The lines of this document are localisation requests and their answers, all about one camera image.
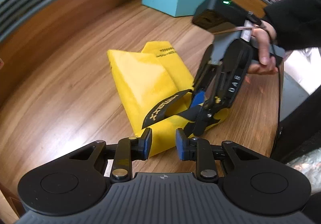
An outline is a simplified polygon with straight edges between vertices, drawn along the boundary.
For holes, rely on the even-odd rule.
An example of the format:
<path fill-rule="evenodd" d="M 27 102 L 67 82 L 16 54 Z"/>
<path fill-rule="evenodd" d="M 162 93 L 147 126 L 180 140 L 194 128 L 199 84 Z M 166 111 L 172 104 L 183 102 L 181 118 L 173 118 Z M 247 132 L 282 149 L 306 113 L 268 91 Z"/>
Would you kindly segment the person's right hand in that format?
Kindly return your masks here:
<path fill-rule="evenodd" d="M 278 73 L 276 59 L 270 56 L 270 43 L 276 40 L 276 31 L 271 24 L 262 21 L 265 29 L 255 28 L 252 36 L 258 43 L 258 63 L 250 64 L 248 73 L 258 75 L 273 75 Z"/>

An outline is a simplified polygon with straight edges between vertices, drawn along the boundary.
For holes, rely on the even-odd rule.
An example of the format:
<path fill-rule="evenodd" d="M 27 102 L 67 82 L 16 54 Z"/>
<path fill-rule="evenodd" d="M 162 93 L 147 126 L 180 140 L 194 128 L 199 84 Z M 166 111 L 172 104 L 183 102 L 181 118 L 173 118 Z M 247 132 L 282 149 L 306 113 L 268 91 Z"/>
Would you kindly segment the black sleeve right forearm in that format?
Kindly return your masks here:
<path fill-rule="evenodd" d="M 320 47 L 320 0 L 280 0 L 264 8 L 284 50 Z"/>

